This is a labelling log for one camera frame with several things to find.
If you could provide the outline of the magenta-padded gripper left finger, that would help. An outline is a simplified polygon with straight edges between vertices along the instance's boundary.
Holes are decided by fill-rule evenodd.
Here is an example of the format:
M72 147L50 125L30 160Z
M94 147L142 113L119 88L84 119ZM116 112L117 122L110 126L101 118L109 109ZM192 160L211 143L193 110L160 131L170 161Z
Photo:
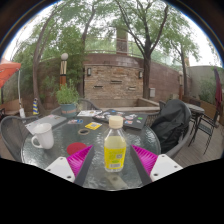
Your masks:
M46 168L46 171L82 186L94 153L94 146L87 146L69 157L58 157Z

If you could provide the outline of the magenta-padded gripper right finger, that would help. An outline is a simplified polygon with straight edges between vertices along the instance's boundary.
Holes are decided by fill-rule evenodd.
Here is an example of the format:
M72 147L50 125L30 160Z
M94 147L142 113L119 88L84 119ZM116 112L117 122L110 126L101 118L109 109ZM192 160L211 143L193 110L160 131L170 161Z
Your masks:
M182 169L166 154L156 155L135 145L130 147L130 153L143 186Z

